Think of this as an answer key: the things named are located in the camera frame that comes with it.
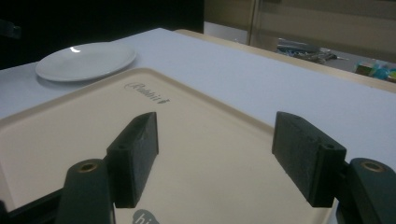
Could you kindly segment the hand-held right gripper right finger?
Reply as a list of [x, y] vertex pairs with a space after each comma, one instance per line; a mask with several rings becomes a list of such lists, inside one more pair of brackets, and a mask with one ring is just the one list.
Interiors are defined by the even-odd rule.
[[331, 207], [347, 149], [302, 117], [276, 113], [272, 153], [312, 207]]

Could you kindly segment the white ceramic plate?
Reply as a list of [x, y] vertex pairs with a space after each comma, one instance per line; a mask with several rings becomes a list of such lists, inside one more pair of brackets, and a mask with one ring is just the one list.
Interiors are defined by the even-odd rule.
[[36, 74], [49, 81], [85, 81], [114, 74], [131, 64], [137, 52], [123, 44], [98, 42], [61, 49], [38, 62]]

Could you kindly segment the beige plastic cutting board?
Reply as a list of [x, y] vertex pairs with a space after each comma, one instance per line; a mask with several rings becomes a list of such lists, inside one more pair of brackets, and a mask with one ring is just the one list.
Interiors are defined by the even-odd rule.
[[155, 112], [159, 153], [136, 208], [117, 224], [326, 224], [272, 154], [273, 130], [150, 69], [106, 78], [0, 119], [0, 200], [14, 209], [101, 159], [136, 116]]

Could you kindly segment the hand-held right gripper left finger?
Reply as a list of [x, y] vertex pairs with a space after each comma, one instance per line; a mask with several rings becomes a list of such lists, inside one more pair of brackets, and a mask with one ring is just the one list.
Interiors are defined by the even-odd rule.
[[106, 150], [106, 164], [117, 208], [135, 208], [159, 154], [157, 114], [139, 115]]

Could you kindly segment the colourful toy blocks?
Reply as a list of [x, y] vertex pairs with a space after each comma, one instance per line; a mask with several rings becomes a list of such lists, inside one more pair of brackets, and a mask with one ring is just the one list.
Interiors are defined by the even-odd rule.
[[354, 73], [396, 83], [396, 65], [383, 61], [375, 61], [374, 63], [358, 62], [355, 65]]

